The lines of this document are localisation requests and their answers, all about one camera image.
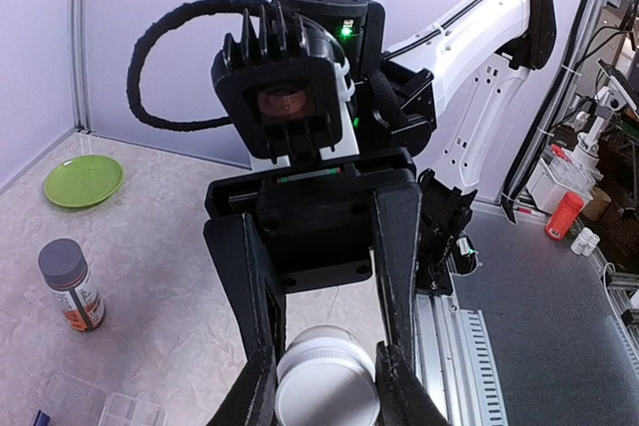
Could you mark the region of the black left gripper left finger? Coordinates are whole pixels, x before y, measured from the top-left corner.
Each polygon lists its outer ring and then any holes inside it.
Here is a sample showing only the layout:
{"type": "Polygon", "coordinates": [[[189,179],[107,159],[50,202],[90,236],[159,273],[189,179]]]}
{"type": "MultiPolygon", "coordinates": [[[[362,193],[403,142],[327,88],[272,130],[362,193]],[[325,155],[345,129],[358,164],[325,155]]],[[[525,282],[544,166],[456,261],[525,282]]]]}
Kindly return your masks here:
{"type": "Polygon", "coordinates": [[[275,414],[277,363],[272,346],[256,349],[207,426],[269,426],[275,414]]]}

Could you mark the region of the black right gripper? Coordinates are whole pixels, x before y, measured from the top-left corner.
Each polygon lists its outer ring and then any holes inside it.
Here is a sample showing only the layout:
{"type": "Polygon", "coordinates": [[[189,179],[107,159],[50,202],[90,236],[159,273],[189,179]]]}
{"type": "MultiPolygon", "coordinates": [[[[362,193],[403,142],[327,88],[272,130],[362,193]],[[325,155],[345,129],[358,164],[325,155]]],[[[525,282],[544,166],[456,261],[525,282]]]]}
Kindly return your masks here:
{"type": "Polygon", "coordinates": [[[209,184],[204,238],[252,355],[286,349],[286,293],[372,275],[386,340],[410,366],[421,191],[404,148],[278,169],[209,184]]]}

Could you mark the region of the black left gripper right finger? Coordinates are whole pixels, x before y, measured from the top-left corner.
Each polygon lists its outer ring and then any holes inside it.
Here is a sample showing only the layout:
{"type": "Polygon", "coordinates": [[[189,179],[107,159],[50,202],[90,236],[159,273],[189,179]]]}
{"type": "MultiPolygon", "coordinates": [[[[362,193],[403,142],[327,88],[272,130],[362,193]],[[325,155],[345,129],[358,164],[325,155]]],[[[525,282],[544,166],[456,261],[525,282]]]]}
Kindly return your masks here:
{"type": "Polygon", "coordinates": [[[375,386],[380,403],[378,425],[448,425],[400,349],[383,341],[376,346],[375,386]]]}

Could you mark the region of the small white-capped pill bottle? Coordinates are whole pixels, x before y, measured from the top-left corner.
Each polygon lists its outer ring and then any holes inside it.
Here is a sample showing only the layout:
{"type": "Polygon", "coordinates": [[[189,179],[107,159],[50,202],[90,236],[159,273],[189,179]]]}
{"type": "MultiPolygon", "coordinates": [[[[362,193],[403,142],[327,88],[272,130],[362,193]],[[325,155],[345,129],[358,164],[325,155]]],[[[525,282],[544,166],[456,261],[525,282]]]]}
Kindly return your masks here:
{"type": "Polygon", "coordinates": [[[281,425],[373,425],[380,411],[375,367],[347,330],[318,325],[292,341],[277,366],[281,425]]]}

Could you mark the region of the clear plastic pill organizer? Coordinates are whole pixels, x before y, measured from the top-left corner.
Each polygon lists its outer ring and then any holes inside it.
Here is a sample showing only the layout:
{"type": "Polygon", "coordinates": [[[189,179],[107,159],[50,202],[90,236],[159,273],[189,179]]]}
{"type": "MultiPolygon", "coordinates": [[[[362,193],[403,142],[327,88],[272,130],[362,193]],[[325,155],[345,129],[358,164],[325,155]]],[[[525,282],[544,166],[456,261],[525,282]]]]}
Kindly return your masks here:
{"type": "Polygon", "coordinates": [[[168,424],[166,409],[153,402],[103,388],[67,373],[53,373],[44,383],[32,425],[168,424]]]}

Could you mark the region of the orange grey-capped pill bottle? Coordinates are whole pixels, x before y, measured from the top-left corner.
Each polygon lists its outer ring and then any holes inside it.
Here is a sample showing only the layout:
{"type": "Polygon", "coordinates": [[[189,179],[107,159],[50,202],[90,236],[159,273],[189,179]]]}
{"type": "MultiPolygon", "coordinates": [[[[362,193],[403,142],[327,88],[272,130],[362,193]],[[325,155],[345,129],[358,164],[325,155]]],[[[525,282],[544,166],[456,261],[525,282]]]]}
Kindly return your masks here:
{"type": "Polygon", "coordinates": [[[50,241],[38,255],[38,267],[74,330],[93,331],[102,324],[105,304],[77,242],[70,238],[50,241]]]}

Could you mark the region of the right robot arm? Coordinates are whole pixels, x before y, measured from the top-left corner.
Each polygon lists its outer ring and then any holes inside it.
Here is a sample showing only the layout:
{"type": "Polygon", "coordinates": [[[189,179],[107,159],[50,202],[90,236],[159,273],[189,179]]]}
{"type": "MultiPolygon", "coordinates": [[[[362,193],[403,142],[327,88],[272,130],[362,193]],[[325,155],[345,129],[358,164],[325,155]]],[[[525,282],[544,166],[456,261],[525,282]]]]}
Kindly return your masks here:
{"type": "Polygon", "coordinates": [[[245,9],[212,70],[252,172],[210,184],[206,245],[247,354],[280,358],[289,294],[375,277],[412,357],[418,294],[452,292],[496,126],[553,50],[553,0],[461,0],[381,46],[371,0],[245,9]]]}

